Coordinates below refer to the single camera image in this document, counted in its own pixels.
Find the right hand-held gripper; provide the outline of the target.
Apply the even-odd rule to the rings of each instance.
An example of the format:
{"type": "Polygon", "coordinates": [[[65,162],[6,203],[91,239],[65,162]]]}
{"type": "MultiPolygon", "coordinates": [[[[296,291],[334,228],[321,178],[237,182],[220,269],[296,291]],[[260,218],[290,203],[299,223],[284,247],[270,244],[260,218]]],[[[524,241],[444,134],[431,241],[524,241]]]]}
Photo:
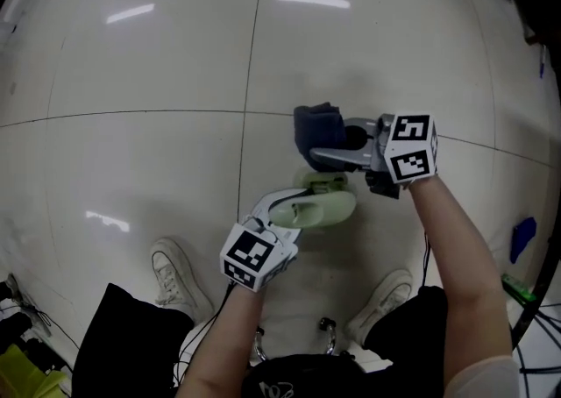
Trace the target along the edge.
{"type": "Polygon", "coordinates": [[[368,171],[366,183],[372,193],[397,199],[401,189],[437,173],[437,129],[431,115],[352,117],[344,125],[374,133],[373,143],[355,150],[312,148],[310,156],[337,171],[368,171]]]}

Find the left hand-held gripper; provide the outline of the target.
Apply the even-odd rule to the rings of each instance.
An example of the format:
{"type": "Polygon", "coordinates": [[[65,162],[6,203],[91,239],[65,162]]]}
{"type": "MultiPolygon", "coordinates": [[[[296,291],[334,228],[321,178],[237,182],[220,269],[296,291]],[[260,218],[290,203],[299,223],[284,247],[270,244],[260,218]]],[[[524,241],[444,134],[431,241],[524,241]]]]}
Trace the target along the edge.
{"type": "Polygon", "coordinates": [[[234,224],[220,252],[220,271],[230,281],[260,291],[287,270],[298,254],[302,229],[274,225],[269,216],[276,203],[305,195],[305,188],[288,188],[262,196],[241,224],[234,224]]]}

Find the dark blue wiping cloth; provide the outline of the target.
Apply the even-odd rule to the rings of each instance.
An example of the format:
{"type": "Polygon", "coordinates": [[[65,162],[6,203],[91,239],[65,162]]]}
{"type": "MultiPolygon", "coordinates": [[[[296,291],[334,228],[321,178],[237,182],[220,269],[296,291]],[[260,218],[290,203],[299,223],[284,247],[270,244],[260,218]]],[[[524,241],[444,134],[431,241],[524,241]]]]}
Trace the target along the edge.
{"type": "Polygon", "coordinates": [[[295,107],[295,144],[300,155],[317,172],[335,172],[333,167],[314,160],[313,148],[342,148],[346,143],[344,120],[339,108],[329,102],[295,107]]]}

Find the pale green plastic basket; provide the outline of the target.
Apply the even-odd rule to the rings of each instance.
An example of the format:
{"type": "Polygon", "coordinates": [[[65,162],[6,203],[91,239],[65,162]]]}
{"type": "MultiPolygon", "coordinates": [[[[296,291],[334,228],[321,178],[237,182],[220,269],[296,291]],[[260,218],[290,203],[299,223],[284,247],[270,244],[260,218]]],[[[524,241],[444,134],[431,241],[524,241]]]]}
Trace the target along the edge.
{"type": "Polygon", "coordinates": [[[295,175],[294,185],[305,189],[305,194],[291,203],[296,228],[339,224],[356,208],[357,199],[345,173],[320,173],[305,167],[295,175]]]}

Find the person's left forearm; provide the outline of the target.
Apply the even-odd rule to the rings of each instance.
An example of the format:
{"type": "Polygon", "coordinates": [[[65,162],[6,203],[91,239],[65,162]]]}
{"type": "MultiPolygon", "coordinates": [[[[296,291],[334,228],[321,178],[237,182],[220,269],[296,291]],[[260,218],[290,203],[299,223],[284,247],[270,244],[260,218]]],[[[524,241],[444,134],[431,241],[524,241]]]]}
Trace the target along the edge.
{"type": "Polygon", "coordinates": [[[240,398],[265,291],[236,286],[195,350],[175,398],[240,398]]]}

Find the person's right forearm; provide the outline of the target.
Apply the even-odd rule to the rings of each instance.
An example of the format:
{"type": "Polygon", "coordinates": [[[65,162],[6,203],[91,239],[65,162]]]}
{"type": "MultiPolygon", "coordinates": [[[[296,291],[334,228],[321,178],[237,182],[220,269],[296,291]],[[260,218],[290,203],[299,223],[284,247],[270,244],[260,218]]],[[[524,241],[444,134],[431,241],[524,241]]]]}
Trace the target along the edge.
{"type": "Polygon", "coordinates": [[[432,246],[448,302],[444,384],[467,367],[511,357],[506,296],[479,230],[444,182],[433,176],[409,187],[432,246]]]}

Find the person's right white shoe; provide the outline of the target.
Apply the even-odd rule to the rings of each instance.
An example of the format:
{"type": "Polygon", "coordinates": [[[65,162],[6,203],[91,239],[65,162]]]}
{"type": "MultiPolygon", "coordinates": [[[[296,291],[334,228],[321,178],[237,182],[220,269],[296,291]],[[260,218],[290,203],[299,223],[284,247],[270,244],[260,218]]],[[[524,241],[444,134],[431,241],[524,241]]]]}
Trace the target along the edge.
{"type": "Polygon", "coordinates": [[[411,273],[405,269],[394,270],[385,276],[373,290],[366,305],[345,326],[348,338],[365,349],[367,336],[373,326],[409,299],[412,281],[411,273]]]}

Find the black stool with chrome legs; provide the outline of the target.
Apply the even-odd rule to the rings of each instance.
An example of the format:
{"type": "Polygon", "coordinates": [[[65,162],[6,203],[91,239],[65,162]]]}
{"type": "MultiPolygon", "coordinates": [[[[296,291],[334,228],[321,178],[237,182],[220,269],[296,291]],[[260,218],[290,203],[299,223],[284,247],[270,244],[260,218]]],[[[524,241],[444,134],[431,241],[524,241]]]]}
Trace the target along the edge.
{"type": "Polygon", "coordinates": [[[268,358],[262,347],[265,332],[255,333],[254,351],[258,363],[247,369],[241,398],[350,398],[366,378],[364,369],[348,352],[334,353],[336,323],[324,317],[319,330],[327,336],[324,352],[268,358]]]}

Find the person's right leg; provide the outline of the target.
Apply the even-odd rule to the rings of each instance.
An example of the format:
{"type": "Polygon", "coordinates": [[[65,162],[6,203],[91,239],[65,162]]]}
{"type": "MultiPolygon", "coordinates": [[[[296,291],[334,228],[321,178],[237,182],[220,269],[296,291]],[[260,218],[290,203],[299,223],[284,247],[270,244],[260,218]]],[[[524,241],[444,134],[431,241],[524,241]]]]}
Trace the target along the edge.
{"type": "Polygon", "coordinates": [[[424,286],[372,327],[365,348],[392,362],[366,376],[377,396],[443,398],[447,310],[445,292],[424,286]]]}

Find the person's leg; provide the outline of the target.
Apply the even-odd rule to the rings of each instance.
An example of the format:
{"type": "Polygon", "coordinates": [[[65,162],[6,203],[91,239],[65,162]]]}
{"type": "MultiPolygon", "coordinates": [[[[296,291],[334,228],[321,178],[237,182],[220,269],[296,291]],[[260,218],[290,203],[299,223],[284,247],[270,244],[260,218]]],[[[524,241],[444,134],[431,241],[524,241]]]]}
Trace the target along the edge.
{"type": "Polygon", "coordinates": [[[174,365],[194,327],[188,314],[108,284],[75,361],[72,398],[174,398],[174,365]]]}
{"type": "Polygon", "coordinates": [[[372,327],[365,348],[392,362],[366,376],[377,396],[443,398],[447,310],[445,292],[424,286],[372,327]]]}

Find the person's left leg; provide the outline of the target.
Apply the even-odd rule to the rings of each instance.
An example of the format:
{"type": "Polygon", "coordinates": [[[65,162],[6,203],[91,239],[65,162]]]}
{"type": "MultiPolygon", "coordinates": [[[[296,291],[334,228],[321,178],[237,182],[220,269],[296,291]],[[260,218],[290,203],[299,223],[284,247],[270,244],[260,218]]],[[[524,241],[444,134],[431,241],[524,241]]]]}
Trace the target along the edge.
{"type": "Polygon", "coordinates": [[[194,327],[188,314],[108,284],[75,361],[72,398],[174,398],[174,365],[194,327]]]}

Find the green plastic object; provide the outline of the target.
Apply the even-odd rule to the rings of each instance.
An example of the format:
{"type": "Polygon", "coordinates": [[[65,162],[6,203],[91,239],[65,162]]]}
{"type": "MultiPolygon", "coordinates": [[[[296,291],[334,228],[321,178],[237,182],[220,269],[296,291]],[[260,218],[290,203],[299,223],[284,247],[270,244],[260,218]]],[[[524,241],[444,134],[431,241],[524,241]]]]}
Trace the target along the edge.
{"type": "Polygon", "coordinates": [[[532,303],[536,300],[536,296],[524,285],[523,282],[517,280],[509,274],[501,276],[501,282],[504,290],[517,302],[521,304],[532,303]]]}

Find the black round metal rack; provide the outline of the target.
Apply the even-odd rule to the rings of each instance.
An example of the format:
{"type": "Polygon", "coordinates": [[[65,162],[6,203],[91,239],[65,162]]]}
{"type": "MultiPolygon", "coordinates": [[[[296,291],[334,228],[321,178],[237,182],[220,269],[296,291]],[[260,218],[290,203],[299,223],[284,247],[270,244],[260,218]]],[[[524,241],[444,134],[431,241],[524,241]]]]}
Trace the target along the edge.
{"type": "Polygon", "coordinates": [[[511,328],[521,398],[561,398],[561,227],[548,239],[531,293],[532,302],[514,299],[521,314],[511,328]]]}

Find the person's pale shirt sleeve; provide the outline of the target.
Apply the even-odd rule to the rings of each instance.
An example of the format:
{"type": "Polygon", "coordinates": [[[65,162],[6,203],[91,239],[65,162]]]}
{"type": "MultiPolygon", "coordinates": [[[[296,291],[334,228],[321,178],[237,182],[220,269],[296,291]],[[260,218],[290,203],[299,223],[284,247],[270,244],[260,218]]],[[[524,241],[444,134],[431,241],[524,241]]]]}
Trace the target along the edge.
{"type": "Polygon", "coordinates": [[[451,379],[444,398],[520,398],[519,366],[509,356],[481,360],[451,379]]]}

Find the black equipment bag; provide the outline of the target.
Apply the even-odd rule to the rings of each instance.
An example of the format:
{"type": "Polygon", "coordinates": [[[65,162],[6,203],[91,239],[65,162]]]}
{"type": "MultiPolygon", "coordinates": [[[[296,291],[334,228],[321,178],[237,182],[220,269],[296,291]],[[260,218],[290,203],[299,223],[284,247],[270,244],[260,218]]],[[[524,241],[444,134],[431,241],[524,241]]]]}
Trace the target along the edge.
{"type": "Polygon", "coordinates": [[[0,303],[6,300],[12,301],[19,311],[2,316],[3,311],[0,309],[0,355],[11,345],[21,343],[22,336],[28,330],[37,331],[42,338],[52,336],[34,301],[22,292],[14,274],[8,274],[4,281],[0,281],[0,303]]]}

